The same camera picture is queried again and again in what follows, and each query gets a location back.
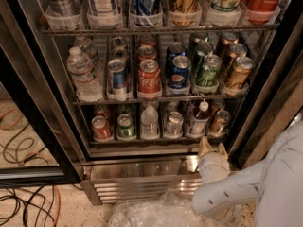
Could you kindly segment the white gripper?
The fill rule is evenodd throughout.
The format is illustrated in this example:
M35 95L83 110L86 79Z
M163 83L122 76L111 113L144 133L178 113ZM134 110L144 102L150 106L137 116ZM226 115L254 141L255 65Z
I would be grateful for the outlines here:
M202 178L202 184L213 183L223 180L230 173L228 163L228 154L224 144L220 143L217 146L217 152L210 152L211 145L207 137L203 136L198 147L198 155L201 159L199 163L199 173Z

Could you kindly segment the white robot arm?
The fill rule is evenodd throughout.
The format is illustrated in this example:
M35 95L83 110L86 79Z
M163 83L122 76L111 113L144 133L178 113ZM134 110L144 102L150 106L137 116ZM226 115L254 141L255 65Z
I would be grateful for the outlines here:
M265 159L223 180L199 187L194 210L208 218L254 201L255 227L303 226L303 122L287 128Z

